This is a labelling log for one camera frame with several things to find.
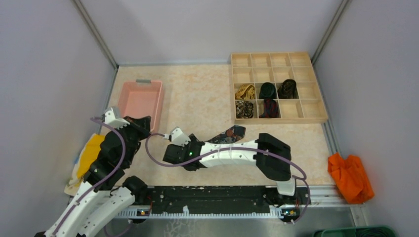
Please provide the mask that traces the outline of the navy floral tie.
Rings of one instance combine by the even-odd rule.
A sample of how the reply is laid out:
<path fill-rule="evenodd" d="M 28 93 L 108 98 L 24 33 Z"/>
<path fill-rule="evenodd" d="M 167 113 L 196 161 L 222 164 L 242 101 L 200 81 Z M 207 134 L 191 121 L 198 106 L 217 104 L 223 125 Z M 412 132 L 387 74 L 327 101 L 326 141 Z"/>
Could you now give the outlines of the navy floral tie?
<path fill-rule="evenodd" d="M 242 140 L 245 137 L 246 128 L 240 125 L 234 125 L 226 131 L 207 140 L 213 144 L 232 144 Z"/>

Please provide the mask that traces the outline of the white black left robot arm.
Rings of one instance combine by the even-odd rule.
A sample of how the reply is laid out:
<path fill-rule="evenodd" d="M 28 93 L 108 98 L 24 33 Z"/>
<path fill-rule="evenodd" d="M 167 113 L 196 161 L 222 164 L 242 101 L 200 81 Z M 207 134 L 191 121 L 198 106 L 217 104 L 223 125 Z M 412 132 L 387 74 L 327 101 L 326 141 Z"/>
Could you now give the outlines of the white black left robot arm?
<path fill-rule="evenodd" d="M 35 234 L 37 237 L 94 237 L 123 209 L 133 203 L 143 204 L 148 198 L 148 186 L 131 176 L 116 194 L 97 207 L 132 164 L 141 141 L 150 136 L 151 117 L 118 118 L 106 112 L 101 117 L 92 117 L 91 121 L 110 132 L 99 145 L 98 156 L 71 202 L 48 230 Z"/>

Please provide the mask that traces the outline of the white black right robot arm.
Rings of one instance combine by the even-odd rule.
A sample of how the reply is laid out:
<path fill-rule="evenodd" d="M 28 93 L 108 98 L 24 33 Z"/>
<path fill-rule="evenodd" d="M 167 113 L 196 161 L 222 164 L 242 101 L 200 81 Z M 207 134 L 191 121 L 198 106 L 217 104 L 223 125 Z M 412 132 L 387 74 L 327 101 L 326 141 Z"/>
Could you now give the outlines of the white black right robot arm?
<path fill-rule="evenodd" d="M 179 164 L 188 171 L 220 165 L 256 166 L 266 178 L 275 181 L 283 203 L 292 203 L 298 195 L 291 160 L 291 147 L 268 133 L 261 133 L 252 141 L 231 144 L 203 142 L 192 136 L 186 145 L 168 145 L 163 157 L 163 161 Z"/>

